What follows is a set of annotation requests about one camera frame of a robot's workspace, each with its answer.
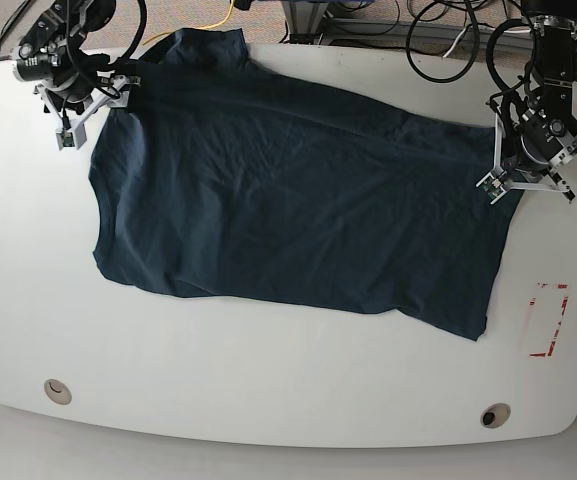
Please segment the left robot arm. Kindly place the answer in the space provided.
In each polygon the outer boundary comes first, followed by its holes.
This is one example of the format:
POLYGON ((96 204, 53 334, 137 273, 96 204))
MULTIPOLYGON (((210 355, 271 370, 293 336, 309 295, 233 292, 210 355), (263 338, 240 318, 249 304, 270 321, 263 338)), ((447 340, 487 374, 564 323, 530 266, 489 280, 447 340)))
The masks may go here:
POLYGON ((575 22, 552 15, 510 19, 490 35, 486 65, 500 89, 488 102, 496 115, 494 157, 476 186, 491 204, 512 190, 561 193, 570 202, 576 198, 558 173, 577 155, 576 40, 575 22), (494 52, 502 35, 519 27, 529 29, 531 56, 518 83, 509 86, 496 69, 494 52))

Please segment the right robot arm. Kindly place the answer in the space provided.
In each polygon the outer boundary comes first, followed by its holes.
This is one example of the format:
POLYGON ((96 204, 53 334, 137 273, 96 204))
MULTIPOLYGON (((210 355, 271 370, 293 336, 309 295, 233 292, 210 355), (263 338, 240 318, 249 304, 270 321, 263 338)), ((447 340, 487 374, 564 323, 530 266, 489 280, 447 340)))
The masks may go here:
POLYGON ((58 147, 80 148, 87 139, 85 122, 100 108, 123 108, 140 78, 125 66, 143 38, 147 6, 137 3, 139 23, 126 51, 116 59, 89 55, 82 45, 104 28, 116 11, 115 1, 55 1, 42 12, 12 51, 13 73, 34 82, 34 93, 56 122, 58 147))

